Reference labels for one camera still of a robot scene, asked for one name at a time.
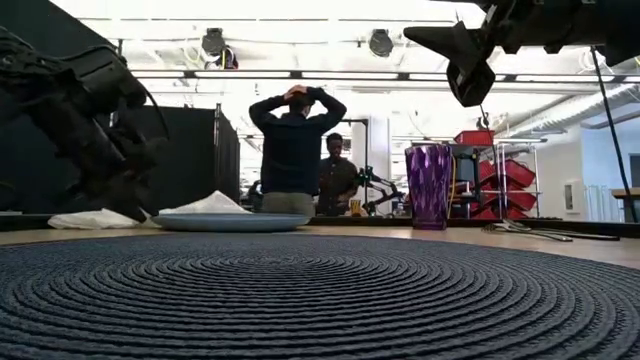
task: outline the ceiling light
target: ceiling light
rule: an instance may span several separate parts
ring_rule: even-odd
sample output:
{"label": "ceiling light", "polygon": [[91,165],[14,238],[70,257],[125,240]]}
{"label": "ceiling light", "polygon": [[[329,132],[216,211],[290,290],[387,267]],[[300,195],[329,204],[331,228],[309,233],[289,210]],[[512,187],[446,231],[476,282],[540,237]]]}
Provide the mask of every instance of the ceiling light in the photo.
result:
{"label": "ceiling light", "polygon": [[446,74],[410,74],[410,80],[419,81],[447,81]]}
{"label": "ceiling light", "polygon": [[393,50],[393,41],[389,37],[389,31],[385,29],[373,30],[369,40],[369,49],[375,56],[389,57]]}
{"label": "ceiling light", "polygon": [[215,79],[288,79],[288,71],[196,71],[196,77]]}
{"label": "ceiling light", "polygon": [[132,71],[131,74],[142,79],[175,79],[184,77],[184,72],[182,71],[143,70]]}
{"label": "ceiling light", "polygon": [[627,76],[622,82],[638,83],[640,82],[640,76]]}
{"label": "ceiling light", "polygon": [[[605,75],[602,81],[612,81],[613,76]],[[549,75],[519,75],[516,80],[518,82],[552,82],[552,83],[597,83],[598,77],[595,75],[567,75],[567,76],[549,76]]]}
{"label": "ceiling light", "polygon": [[210,56],[219,56],[225,47],[226,43],[222,38],[222,29],[207,29],[207,34],[202,37],[202,50]]}
{"label": "ceiling light", "polygon": [[398,78],[398,74],[384,72],[303,72],[302,77],[307,79],[395,80]]}

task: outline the pants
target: pants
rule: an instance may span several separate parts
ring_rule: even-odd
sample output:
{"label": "pants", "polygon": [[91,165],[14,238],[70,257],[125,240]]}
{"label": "pants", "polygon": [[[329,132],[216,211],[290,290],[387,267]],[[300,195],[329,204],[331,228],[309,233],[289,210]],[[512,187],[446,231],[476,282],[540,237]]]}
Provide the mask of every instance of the pants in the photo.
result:
{"label": "pants", "polygon": [[313,197],[304,193],[272,192],[264,194],[262,212],[271,214],[316,215]]}

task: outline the purple glass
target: purple glass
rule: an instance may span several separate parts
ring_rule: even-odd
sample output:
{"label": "purple glass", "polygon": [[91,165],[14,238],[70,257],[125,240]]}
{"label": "purple glass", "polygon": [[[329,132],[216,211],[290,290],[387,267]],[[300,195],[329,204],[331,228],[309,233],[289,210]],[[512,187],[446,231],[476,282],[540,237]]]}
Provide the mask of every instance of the purple glass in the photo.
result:
{"label": "purple glass", "polygon": [[413,228],[444,230],[451,188],[451,147],[414,146],[405,150]]}

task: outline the cable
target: cable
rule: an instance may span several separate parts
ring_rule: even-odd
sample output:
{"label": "cable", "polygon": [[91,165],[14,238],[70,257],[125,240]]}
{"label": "cable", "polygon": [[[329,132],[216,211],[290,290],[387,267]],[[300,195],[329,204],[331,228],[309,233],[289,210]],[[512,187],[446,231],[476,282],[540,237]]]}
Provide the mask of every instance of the cable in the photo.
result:
{"label": "cable", "polygon": [[451,157],[453,163],[453,177],[451,179],[451,196],[449,197],[449,208],[447,209],[447,219],[451,218],[451,206],[453,205],[453,195],[456,193],[456,158]]}
{"label": "cable", "polygon": [[484,112],[484,107],[482,107],[482,104],[480,104],[480,111],[482,112],[482,120],[483,120],[484,128],[487,130],[487,133],[489,133],[489,138],[491,139],[491,150],[493,151],[493,171],[495,171],[496,176],[498,177],[498,192],[500,193],[500,201],[504,201],[504,206],[500,205],[500,209],[501,209],[500,218],[504,219],[507,217],[506,216],[507,202],[505,201],[506,195],[504,193],[504,187],[502,186],[502,182],[500,181],[500,173],[498,172],[498,152],[496,151],[496,144],[493,141],[493,134],[489,129],[489,119],[487,119],[487,113]]}
{"label": "cable", "polygon": [[156,111],[156,114],[158,114],[158,117],[160,118],[160,124],[162,125],[162,128],[164,130],[164,136],[167,138],[167,140],[170,140],[169,126],[167,125],[167,119],[165,119],[164,115],[162,114],[162,111],[160,110],[160,107],[158,106],[156,99],[153,98],[153,95],[151,95],[151,93],[149,92],[149,90],[147,90],[146,87],[143,86],[143,88],[144,88],[144,92],[147,94],[147,96],[149,97],[149,100],[151,100],[151,103],[153,104],[153,109]]}
{"label": "cable", "polygon": [[184,54],[184,57],[192,64],[194,65],[199,65],[199,61],[202,58],[202,48],[199,48],[196,51],[196,58],[195,60],[191,58],[191,55],[189,55],[189,51],[188,51],[188,42],[189,39],[184,39],[184,44],[182,46],[182,53]]}
{"label": "cable", "polygon": [[[596,48],[591,47],[591,55],[593,61],[597,64]],[[620,151],[620,144],[618,143],[618,135],[616,134],[616,127],[613,123],[613,116],[611,116],[611,108],[609,107],[609,99],[607,99],[607,91],[604,87],[604,81],[602,80],[602,72],[600,66],[596,65],[596,74],[598,75],[598,82],[600,83],[600,92],[604,100],[604,109],[607,113],[607,121],[609,122],[609,129],[611,129],[611,137],[613,138],[613,146],[616,149],[616,157],[618,158],[618,167],[620,169],[620,176],[622,177],[622,185],[624,185],[625,200],[631,207],[631,217],[634,223],[638,223],[638,214],[636,214],[636,207],[633,204],[633,198],[631,197],[631,191],[629,190],[629,182],[627,181],[627,175],[624,171],[624,163],[622,161],[622,152]]]}

